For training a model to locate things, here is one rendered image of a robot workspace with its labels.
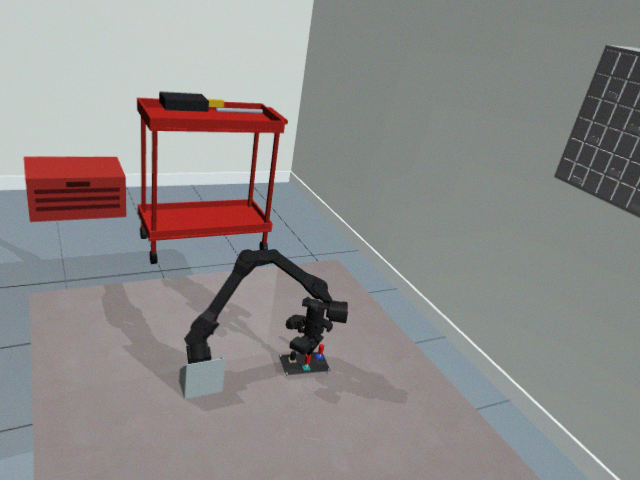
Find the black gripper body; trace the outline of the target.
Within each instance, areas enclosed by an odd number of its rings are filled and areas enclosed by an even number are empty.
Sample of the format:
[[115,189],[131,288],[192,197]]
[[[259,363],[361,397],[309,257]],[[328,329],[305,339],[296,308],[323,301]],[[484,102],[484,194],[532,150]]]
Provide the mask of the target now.
[[323,333],[324,328],[329,332],[332,329],[333,324],[325,318],[320,322],[312,322],[305,317],[303,322],[305,323],[305,326],[302,333],[305,335],[302,337],[295,337],[290,342],[289,347],[303,355],[306,355],[310,351],[311,346],[315,343],[315,340]]

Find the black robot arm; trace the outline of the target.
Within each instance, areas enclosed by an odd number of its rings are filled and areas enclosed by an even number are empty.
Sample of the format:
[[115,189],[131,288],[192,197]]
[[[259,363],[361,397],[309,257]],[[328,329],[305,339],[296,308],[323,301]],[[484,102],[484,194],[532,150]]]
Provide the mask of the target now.
[[[327,283],[311,275],[295,265],[278,250],[255,250],[246,249],[240,252],[234,269],[211,303],[207,310],[204,310],[192,323],[190,332],[184,338],[187,346],[188,363],[199,363],[211,361],[210,347],[207,345],[207,338],[220,325],[217,322],[218,316],[237,289],[240,282],[257,266],[273,263],[297,280],[306,291],[315,299],[303,299],[302,306],[307,307],[306,316],[293,315],[286,321],[287,329],[298,329],[302,333],[306,317],[312,322],[320,322],[326,317],[329,321],[346,323],[348,315],[348,302],[333,301],[328,293]],[[320,299],[316,300],[316,299]]]

